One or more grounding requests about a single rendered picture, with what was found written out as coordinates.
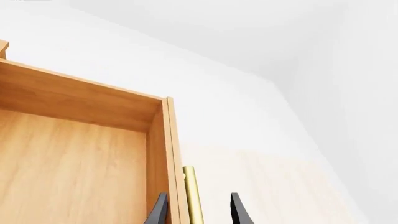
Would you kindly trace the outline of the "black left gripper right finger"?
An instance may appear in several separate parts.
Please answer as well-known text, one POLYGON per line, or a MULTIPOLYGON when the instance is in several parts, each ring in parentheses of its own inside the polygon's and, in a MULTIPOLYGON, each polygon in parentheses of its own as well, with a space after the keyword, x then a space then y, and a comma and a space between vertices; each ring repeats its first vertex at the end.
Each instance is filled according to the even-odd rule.
POLYGON ((230 210, 233 224, 254 224, 236 192, 231 193, 230 210))

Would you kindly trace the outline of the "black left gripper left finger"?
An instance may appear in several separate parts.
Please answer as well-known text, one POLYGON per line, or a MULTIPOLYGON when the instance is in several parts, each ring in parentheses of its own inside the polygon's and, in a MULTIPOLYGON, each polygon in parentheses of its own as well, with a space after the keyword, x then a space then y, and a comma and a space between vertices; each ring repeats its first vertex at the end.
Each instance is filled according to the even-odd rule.
POLYGON ((167 210, 167 194, 165 192, 161 192, 144 224, 166 224, 167 210))

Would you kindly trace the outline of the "open wooden drawer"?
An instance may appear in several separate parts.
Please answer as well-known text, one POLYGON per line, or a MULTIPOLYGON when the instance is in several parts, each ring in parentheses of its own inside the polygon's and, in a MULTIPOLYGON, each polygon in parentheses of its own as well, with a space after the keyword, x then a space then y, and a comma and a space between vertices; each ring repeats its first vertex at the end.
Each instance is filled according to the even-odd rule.
POLYGON ((0 224, 189 224, 171 98, 0 59, 0 224))

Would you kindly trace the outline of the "wooden cabinet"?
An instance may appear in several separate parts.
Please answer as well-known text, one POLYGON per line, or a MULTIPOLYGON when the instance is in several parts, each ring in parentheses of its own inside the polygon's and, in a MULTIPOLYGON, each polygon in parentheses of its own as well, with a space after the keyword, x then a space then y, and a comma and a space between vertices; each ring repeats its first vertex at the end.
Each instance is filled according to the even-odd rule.
POLYGON ((0 39, 0 58, 6 59, 6 50, 9 47, 9 42, 0 39))

